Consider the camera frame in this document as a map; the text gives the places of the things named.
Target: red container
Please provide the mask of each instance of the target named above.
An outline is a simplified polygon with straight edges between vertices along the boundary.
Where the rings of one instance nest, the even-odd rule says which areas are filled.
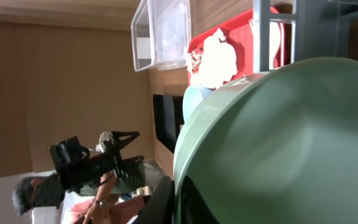
[[[278,13],[277,9],[270,7],[270,12]],[[254,62],[254,36],[249,25],[249,20],[252,19],[254,12],[249,9],[242,14],[239,14],[232,19],[223,22],[222,24],[196,36],[191,40],[188,53],[196,48],[204,46],[204,40],[212,36],[218,28],[220,28],[226,36],[227,42],[234,47],[237,55],[237,74],[233,75],[231,80],[242,78],[244,75],[253,74],[253,62]],[[284,65],[285,57],[285,32],[284,25],[278,23],[281,33],[281,44],[274,60],[274,67],[278,68]],[[190,85],[191,74],[188,72],[188,83]]]

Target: wooden wall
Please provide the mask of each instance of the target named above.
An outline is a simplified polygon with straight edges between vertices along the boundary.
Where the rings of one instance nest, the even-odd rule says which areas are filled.
[[[0,22],[130,31],[140,0],[0,0]]]
[[[129,32],[0,23],[0,177],[52,170],[51,144],[140,131],[123,157],[154,158],[147,72]]]

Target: gray hair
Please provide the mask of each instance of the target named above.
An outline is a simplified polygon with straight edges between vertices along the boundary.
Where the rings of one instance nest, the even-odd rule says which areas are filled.
[[[21,216],[32,208],[30,202],[34,188],[33,180],[44,180],[47,177],[24,177],[13,189],[12,202],[17,216]]]

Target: hand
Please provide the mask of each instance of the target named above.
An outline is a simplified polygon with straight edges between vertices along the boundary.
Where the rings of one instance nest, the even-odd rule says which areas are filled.
[[[102,209],[95,203],[88,209],[83,224],[88,224],[92,220],[92,224],[102,224],[107,217],[108,209]]]

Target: clear plastic container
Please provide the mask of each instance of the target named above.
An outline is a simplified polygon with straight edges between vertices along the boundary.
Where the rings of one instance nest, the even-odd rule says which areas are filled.
[[[135,71],[184,67],[190,30],[189,0],[141,0],[131,23]]]

